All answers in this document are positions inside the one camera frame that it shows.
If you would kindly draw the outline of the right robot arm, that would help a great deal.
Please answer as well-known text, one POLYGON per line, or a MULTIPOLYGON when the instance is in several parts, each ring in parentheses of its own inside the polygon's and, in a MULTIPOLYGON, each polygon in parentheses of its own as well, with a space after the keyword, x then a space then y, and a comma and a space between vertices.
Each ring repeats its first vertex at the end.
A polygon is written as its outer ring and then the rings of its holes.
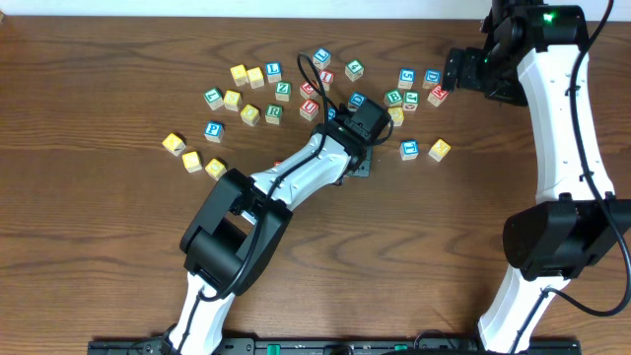
POLYGON ((588 68, 598 33, 581 7, 494 0, 481 30, 482 47, 450 51, 442 86, 529 110, 535 203, 504 225, 508 269, 477 324, 485 351, 518 354, 551 301, 625 247, 630 203, 616 196, 597 144, 588 68))

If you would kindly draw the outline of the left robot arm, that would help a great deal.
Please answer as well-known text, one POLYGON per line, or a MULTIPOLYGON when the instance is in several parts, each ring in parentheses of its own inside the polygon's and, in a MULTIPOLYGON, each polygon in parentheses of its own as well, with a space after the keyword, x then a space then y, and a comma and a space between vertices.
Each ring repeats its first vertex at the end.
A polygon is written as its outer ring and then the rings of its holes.
POLYGON ((391 129, 390 114, 372 100, 354 111, 342 106, 279 165, 251 176, 224 173, 180 240, 187 292, 179 321, 162 340, 163 353, 213 353, 234 299, 267 267, 294 209, 359 170, 391 129))

